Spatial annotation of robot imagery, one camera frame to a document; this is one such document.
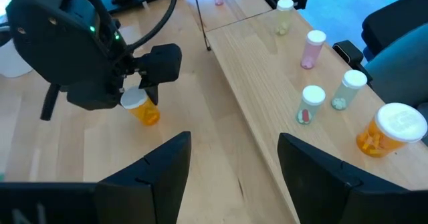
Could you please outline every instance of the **white bottle cap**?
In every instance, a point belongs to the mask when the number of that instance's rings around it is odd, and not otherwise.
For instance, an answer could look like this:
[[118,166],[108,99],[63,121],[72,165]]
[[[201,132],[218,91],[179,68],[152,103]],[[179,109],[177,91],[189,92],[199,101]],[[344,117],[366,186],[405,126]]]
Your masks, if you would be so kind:
[[428,129],[422,114],[402,103],[385,104],[377,112],[375,121],[383,134],[399,142],[417,142]]
[[302,99],[311,106],[319,106],[326,99],[326,93],[319,86],[306,86],[303,89]]
[[358,70],[348,70],[343,75],[342,83],[352,89],[361,89],[367,84],[367,76]]
[[131,110],[144,104],[147,99],[148,96],[146,90],[139,89],[138,86],[134,86],[123,93],[122,97],[120,98],[120,104],[123,106],[123,108]]
[[320,30],[312,30],[306,36],[306,39],[312,45],[322,45],[326,41],[327,35]]
[[279,0],[276,4],[276,9],[280,11],[289,11],[294,7],[293,0]]

